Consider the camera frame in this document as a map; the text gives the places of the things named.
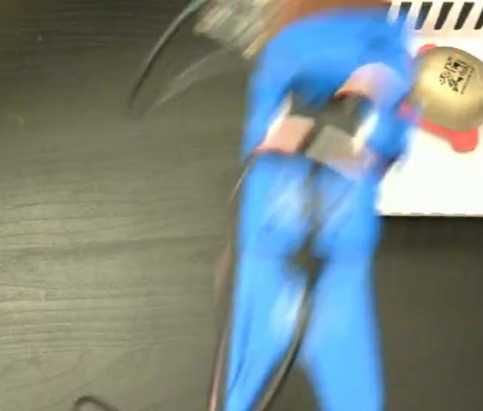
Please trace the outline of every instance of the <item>black cable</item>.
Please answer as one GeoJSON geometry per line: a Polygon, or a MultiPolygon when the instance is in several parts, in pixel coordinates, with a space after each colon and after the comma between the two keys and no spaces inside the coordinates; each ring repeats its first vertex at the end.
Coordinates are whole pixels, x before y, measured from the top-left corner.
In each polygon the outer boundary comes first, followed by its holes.
{"type": "Polygon", "coordinates": [[[158,60],[160,53],[164,50],[165,46],[173,39],[173,36],[179,31],[184,23],[189,17],[200,10],[207,0],[191,0],[191,2],[179,13],[179,15],[167,26],[165,31],[162,33],[152,50],[146,57],[145,61],[140,67],[139,73],[135,77],[135,83],[131,88],[131,92],[128,97],[128,108],[133,108],[133,103],[140,93],[146,79],[152,72],[156,61],[158,60]]]}
{"type": "Polygon", "coordinates": [[[110,405],[96,396],[81,396],[72,406],[72,411],[82,411],[86,404],[91,404],[101,408],[103,411],[119,411],[118,408],[110,405]]]}

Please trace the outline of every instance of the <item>wood grain surface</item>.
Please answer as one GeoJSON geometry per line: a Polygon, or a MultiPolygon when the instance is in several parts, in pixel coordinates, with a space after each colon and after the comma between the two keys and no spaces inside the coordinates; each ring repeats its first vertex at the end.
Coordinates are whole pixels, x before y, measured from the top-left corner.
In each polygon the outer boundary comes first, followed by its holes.
{"type": "MultiPolygon", "coordinates": [[[[204,409],[244,79],[123,110],[183,3],[0,0],[0,411],[204,409]]],[[[378,284],[389,409],[483,411],[483,221],[387,222],[378,284]]],[[[277,406],[314,407],[300,376],[277,406]]]]}

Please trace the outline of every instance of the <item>hair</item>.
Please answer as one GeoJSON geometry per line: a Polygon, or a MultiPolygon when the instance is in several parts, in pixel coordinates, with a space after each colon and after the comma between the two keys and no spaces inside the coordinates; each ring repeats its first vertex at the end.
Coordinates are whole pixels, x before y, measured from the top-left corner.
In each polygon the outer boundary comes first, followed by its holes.
{"type": "Polygon", "coordinates": [[[300,18],[320,11],[333,9],[371,9],[384,8],[385,0],[275,0],[280,3],[277,22],[273,34],[300,18]]]}

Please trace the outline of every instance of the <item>white box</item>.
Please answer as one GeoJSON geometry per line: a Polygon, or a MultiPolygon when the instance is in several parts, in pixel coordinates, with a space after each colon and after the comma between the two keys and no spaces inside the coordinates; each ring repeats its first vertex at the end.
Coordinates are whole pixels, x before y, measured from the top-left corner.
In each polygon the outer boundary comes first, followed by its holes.
{"type": "MultiPolygon", "coordinates": [[[[407,29],[415,30],[421,5],[430,2],[392,2],[390,16],[396,20],[401,4],[410,4],[407,29]]],[[[422,45],[449,45],[463,49],[483,61],[483,26],[475,23],[483,11],[483,1],[455,1],[439,30],[434,29],[446,3],[432,2],[420,30],[416,30],[412,49],[422,45]],[[473,3],[464,25],[455,25],[464,3],[473,3]]],[[[473,152],[455,152],[450,143],[416,129],[410,138],[408,155],[387,175],[378,209],[389,216],[483,216],[483,127],[480,143],[473,152]]]]}

